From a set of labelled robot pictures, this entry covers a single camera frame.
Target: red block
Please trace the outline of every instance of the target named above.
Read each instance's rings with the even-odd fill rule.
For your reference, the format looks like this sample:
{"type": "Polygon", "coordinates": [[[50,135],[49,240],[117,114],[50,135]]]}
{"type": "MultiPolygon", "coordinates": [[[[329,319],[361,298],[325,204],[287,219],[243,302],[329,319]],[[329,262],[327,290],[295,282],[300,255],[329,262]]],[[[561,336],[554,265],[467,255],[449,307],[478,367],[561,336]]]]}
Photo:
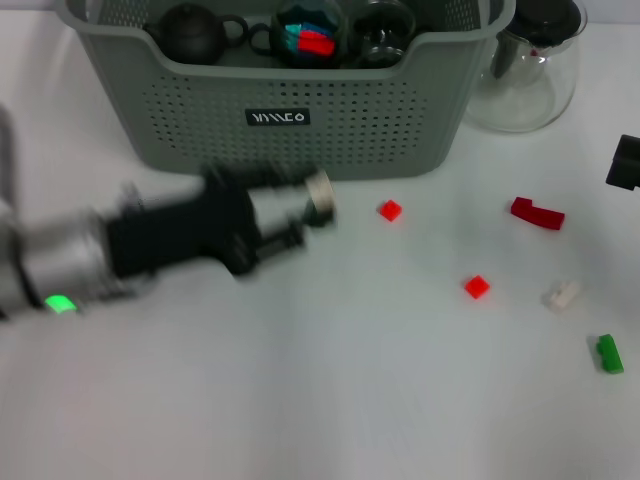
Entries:
{"type": "Polygon", "coordinates": [[[402,213],[402,207],[393,200],[389,200],[382,207],[380,207],[378,213],[380,213],[380,215],[382,215],[390,222],[393,222],[402,213]]]}
{"type": "Polygon", "coordinates": [[[469,280],[464,289],[469,292],[469,295],[478,300],[485,293],[491,290],[491,285],[489,285],[484,278],[478,275],[477,277],[473,277],[469,280]]]}
{"type": "Polygon", "coordinates": [[[560,230],[564,223],[565,214],[545,210],[533,206],[533,200],[518,197],[511,206],[511,214],[522,220],[549,230],[560,230]]]}
{"type": "Polygon", "coordinates": [[[316,55],[328,57],[333,55],[335,49],[336,42],[326,35],[322,35],[318,32],[312,32],[310,30],[300,32],[298,50],[301,52],[314,53],[316,55]]]}

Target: red lego brick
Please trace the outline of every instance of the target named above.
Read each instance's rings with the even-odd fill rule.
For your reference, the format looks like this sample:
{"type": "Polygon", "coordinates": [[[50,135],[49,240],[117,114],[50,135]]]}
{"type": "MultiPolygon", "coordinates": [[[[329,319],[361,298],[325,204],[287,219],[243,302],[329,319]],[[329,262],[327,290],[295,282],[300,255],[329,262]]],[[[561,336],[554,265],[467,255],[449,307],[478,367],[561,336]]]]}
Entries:
{"type": "Polygon", "coordinates": [[[469,292],[469,295],[478,300],[489,290],[491,290],[491,285],[489,285],[489,283],[487,283],[484,278],[478,275],[477,277],[473,277],[471,280],[469,280],[464,289],[469,292]]]}
{"type": "Polygon", "coordinates": [[[400,214],[402,214],[402,206],[398,205],[393,200],[389,200],[387,203],[380,207],[378,213],[380,213],[380,215],[382,215],[390,222],[393,222],[400,216],[400,214]]]}
{"type": "Polygon", "coordinates": [[[518,197],[511,206],[511,214],[522,220],[549,230],[560,230],[564,223],[565,214],[545,210],[533,206],[533,200],[518,197]]]}

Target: gray plastic basket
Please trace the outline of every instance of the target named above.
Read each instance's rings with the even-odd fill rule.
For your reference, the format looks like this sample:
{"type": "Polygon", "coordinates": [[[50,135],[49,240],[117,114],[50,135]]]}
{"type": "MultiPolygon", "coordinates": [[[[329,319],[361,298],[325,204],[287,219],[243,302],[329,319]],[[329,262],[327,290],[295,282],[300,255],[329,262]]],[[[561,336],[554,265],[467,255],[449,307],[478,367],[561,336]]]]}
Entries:
{"type": "MultiPolygon", "coordinates": [[[[278,4],[224,1],[197,3],[243,15],[250,24],[268,19],[278,4]]],[[[353,1],[343,2],[347,13],[353,1]]],[[[141,27],[179,0],[57,0],[56,9],[78,31],[150,167],[197,173],[204,163],[314,163],[341,180],[438,167],[490,41],[515,10],[515,0],[414,1],[438,31],[419,35],[402,62],[379,70],[279,68],[248,47],[228,50],[216,66],[175,63],[141,27]],[[250,126],[247,109],[308,109],[310,125],[250,126]]],[[[271,118],[281,123],[295,116],[271,118]]]]}

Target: glass teapot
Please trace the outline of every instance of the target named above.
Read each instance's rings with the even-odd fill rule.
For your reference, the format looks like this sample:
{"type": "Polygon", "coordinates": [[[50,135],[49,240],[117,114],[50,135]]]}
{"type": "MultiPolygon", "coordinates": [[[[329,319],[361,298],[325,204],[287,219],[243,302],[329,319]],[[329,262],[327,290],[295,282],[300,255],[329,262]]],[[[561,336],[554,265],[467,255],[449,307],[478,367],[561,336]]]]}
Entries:
{"type": "Polygon", "coordinates": [[[517,0],[516,15],[497,36],[468,115],[505,132],[529,132],[556,120],[575,92],[576,40],[586,25],[580,0],[517,0]]]}

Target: green lego brick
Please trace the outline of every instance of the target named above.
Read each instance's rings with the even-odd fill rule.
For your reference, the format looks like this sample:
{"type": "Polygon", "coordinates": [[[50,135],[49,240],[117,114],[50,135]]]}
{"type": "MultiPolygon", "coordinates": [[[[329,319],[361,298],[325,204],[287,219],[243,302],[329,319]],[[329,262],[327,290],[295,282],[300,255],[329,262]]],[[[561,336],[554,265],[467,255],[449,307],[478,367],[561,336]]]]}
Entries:
{"type": "Polygon", "coordinates": [[[602,368],[605,372],[616,374],[624,372],[622,360],[618,354],[616,342],[611,335],[603,335],[600,337],[598,345],[596,345],[598,353],[602,356],[602,368]]]}

